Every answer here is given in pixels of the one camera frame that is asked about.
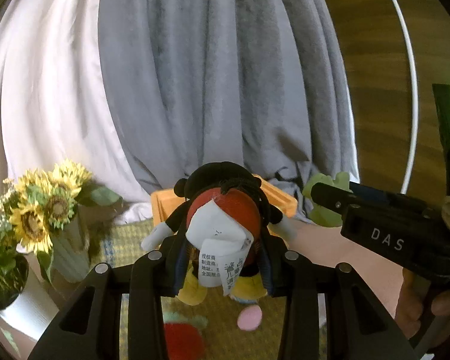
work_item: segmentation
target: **green plush toy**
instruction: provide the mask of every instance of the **green plush toy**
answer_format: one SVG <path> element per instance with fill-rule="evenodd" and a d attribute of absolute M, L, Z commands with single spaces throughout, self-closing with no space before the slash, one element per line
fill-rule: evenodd
<path fill-rule="evenodd" d="M 350 184 L 350 175 L 347 172 L 337 173 L 335 180 L 332 177 L 323 175 L 322 173 L 317 173 L 312 176 L 308 183 L 303 188 L 303 196 L 309 198 L 311 200 L 311 191 L 312 187 L 316 183 L 324 183 L 327 185 L 331 185 L 333 187 L 340 188 L 341 190 L 351 192 L 349 184 Z M 314 223 L 324 227 L 337 227 L 342 225 L 342 217 L 340 214 L 329 210 L 328 208 L 324 208 L 319 206 L 318 204 L 313 203 L 313 210 L 310 212 L 308 216 Z"/>

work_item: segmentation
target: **plaid cloth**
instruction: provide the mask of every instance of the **plaid cloth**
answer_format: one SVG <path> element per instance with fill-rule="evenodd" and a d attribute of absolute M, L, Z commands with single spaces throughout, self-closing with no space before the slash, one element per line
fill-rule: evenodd
<path fill-rule="evenodd" d="M 147 220 L 98 232 L 102 237 L 91 244 L 92 265 L 106 261 L 117 267 L 135 262 L 143 256 L 140 243 L 152 228 L 152 220 Z M 262 325 L 254 332 L 243 332 L 237 327 L 236 320 L 245 306 L 224 297 L 219 287 L 209 288 L 204 302 L 193 307 L 175 298 L 162 298 L 163 312 L 178 312 L 190 319 L 196 315 L 208 319 L 208 327 L 202 332 L 206 348 L 203 360 L 276 359 L 282 336 L 285 299 L 265 297 L 259 300 L 259 305 L 263 311 Z M 128 360 L 127 324 L 128 295 L 124 295 L 120 318 L 121 360 Z M 323 334 L 320 342 L 320 358 L 325 359 L 326 337 Z"/>

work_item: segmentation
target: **silver bolt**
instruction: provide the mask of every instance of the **silver bolt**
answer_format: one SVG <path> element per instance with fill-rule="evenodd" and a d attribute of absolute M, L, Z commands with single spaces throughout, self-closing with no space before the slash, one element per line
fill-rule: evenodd
<path fill-rule="evenodd" d="M 343 273 L 349 274 L 352 271 L 352 266 L 348 262 L 341 262 L 338 264 L 338 269 Z"/>
<path fill-rule="evenodd" d="M 106 271 L 108 271 L 108 265 L 103 262 L 95 267 L 95 272 L 98 274 L 104 274 Z"/>
<path fill-rule="evenodd" d="M 150 260 L 153 260 L 153 261 L 159 260 L 159 259 L 162 258 L 162 252 L 159 251 L 159 250 L 151 251 L 151 252 L 148 254 L 148 258 L 149 258 Z"/>
<path fill-rule="evenodd" d="M 286 258 L 287 260 L 294 261 L 294 260 L 296 260 L 297 258 L 299 258 L 299 254 L 298 254 L 296 251 L 289 250 L 288 252 L 285 253 L 285 258 Z"/>

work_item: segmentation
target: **wooden wall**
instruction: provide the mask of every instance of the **wooden wall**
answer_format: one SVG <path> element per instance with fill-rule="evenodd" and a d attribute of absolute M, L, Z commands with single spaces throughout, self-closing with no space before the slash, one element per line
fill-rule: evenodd
<path fill-rule="evenodd" d="M 409 194 L 440 204 L 445 169 L 432 83 L 450 84 L 450 17 L 438 0 L 398 0 L 414 48 L 419 132 Z M 347 71 L 362 183 L 399 191 L 411 129 L 411 85 L 391 0 L 326 0 Z"/>

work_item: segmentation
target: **fabric care label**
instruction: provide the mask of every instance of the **fabric care label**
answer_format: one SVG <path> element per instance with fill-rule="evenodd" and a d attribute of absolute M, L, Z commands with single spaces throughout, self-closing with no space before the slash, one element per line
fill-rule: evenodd
<path fill-rule="evenodd" d="M 229 295 L 252 245 L 252 233 L 210 200 L 193 214 L 186 236 L 200 250 L 200 285 L 222 285 L 223 295 Z"/>

